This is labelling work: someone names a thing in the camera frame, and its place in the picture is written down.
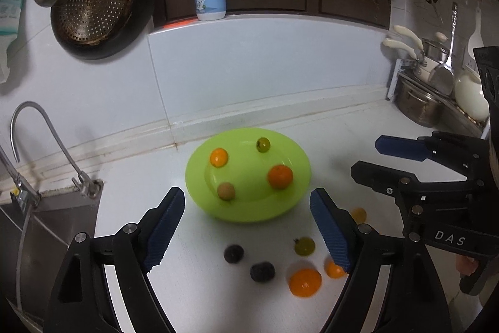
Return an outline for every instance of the sink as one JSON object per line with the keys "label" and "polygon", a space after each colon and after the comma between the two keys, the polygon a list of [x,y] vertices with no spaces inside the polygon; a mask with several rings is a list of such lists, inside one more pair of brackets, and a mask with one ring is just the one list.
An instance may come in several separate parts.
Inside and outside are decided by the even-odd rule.
{"label": "sink", "polygon": [[0,207],[0,287],[17,310],[40,327],[71,240],[79,232],[94,236],[99,202],[100,194],[85,198],[71,187],[43,193],[26,220],[11,203]]}

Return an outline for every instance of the frying pan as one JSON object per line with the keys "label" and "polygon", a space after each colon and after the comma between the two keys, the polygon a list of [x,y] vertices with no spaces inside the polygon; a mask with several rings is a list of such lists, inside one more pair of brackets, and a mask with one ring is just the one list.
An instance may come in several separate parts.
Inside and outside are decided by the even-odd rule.
{"label": "frying pan", "polygon": [[97,60],[135,40],[153,9],[154,0],[68,0],[51,8],[52,30],[68,53]]}

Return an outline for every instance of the faucet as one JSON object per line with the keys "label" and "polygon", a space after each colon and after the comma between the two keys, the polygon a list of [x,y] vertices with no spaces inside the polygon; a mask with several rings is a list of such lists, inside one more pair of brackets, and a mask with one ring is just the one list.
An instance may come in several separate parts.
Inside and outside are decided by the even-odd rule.
{"label": "faucet", "polygon": [[14,193],[11,192],[12,202],[18,204],[23,214],[26,213],[28,203],[31,203],[34,207],[37,207],[41,199],[40,193],[35,191],[26,178],[16,171],[11,163],[11,160],[8,159],[7,154],[5,154],[2,146],[0,146],[0,161],[3,165],[5,165],[7,172],[12,177],[17,189],[19,190],[17,195],[14,195]]}
{"label": "faucet", "polygon": [[[78,173],[78,179],[77,181],[74,177],[71,179],[74,183],[74,185],[78,188],[80,191],[81,196],[84,196],[86,198],[95,198],[97,197],[99,191],[100,191],[100,186],[98,183],[93,182],[88,174],[84,171],[82,171],[76,162],[74,161],[73,157],[69,154],[68,150],[66,147],[64,147],[64,144],[62,143],[61,139],[59,138],[59,135],[57,134],[57,131],[54,129],[54,126],[49,119],[47,112],[36,102],[33,101],[26,101],[21,103],[16,110],[14,110],[14,114],[12,115],[11,119],[11,146],[12,146],[12,152],[14,153],[14,158],[16,161],[19,163],[19,153],[17,151],[17,145],[16,145],[16,140],[14,138],[14,132],[16,130],[16,120],[19,115],[19,112],[23,110],[26,107],[31,107],[36,109],[45,119],[45,122],[50,129],[52,136],[56,140],[57,144],[59,145],[59,148],[62,150],[66,158],[68,159],[69,163],[73,166],[73,168],[76,170]],[[19,194],[17,196],[11,194],[12,199],[16,199],[17,203],[19,203],[19,206],[21,210],[24,212],[27,203],[31,202],[35,207],[38,206],[40,202],[40,193],[35,191],[34,188],[29,185],[29,182],[21,175],[19,174],[12,163],[9,161],[7,158],[5,152],[3,151],[2,147],[0,147],[0,159],[2,162],[5,164],[7,167],[7,172],[11,175],[12,179],[16,183],[17,188],[19,189]]]}

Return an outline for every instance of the metal pipe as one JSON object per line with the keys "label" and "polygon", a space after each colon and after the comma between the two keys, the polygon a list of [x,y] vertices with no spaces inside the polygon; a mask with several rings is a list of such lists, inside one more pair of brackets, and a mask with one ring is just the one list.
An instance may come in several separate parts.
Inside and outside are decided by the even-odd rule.
{"label": "metal pipe", "polygon": [[0,146],[0,161],[2,161],[2,164],[7,169],[8,174],[15,181],[17,179],[17,176],[19,175],[19,173],[16,171],[14,165],[12,165],[11,160],[8,159],[7,154],[3,150],[2,146]]}
{"label": "metal pipe", "polygon": [[45,122],[50,129],[52,136],[54,139],[57,141],[57,144],[59,144],[59,148],[62,150],[64,155],[66,156],[67,160],[71,163],[73,168],[76,170],[78,175],[81,175],[81,169],[77,166],[76,162],[73,160],[73,157],[69,155],[69,152],[67,151],[66,147],[64,147],[64,144],[62,143],[61,139],[59,138],[59,135],[57,134],[57,131],[54,129],[54,126],[49,119],[47,112],[36,102],[33,101],[26,101],[21,103],[16,110],[14,111],[14,114],[12,115],[11,119],[11,145],[12,145],[12,151],[14,153],[14,158],[16,159],[17,162],[19,162],[19,153],[17,151],[17,145],[16,145],[16,140],[14,138],[14,132],[16,130],[16,120],[19,115],[19,112],[23,110],[24,108],[34,108],[36,109],[45,119]]}

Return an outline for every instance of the kitchen counter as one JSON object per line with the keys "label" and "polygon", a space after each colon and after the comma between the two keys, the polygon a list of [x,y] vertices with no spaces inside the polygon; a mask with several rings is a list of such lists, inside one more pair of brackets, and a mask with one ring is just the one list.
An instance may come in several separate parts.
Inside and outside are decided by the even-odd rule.
{"label": "kitchen counter", "polygon": [[[364,207],[367,223],[378,232],[401,236],[402,221],[392,198],[357,185],[350,167],[358,160],[414,172],[421,181],[455,181],[463,177],[434,162],[422,163],[382,156],[374,142],[381,134],[416,138],[431,129],[411,122],[386,101],[336,109],[265,126],[291,137],[307,153],[312,180],[307,195],[288,213],[268,222],[239,225],[206,215],[187,193],[184,171],[190,155],[203,140],[156,150],[103,164],[91,174],[105,182],[96,235],[117,232],[128,222],[137,222],[156,207],[171,186],[186,194],[186,208],[160,265],[149,279],[176,332],[254,333],[320,331],[342,290],[345,279],[331,280],[323,271],[328,256],[308,207],[310,191],[324,187],[336,205],[345,209]],[[294,253],[293,240],[310,236],[316,251],[310,257]],[[237,265],[224,261],[226,246],[238,243],[245,249]],[[459,275],[454,255],[429,248],[450,301],[458,292]],[[271,261],[276,277],[267,284],[250,279],[250,266]],[[287,277],[307,262],[321,273],[323,283],[310,299],[294,297]],[[387,267],[364,325],[371,331],[382,304]],[[133,332],[116,280],[114,268],[106,266],[111,296],[124,332]]]}

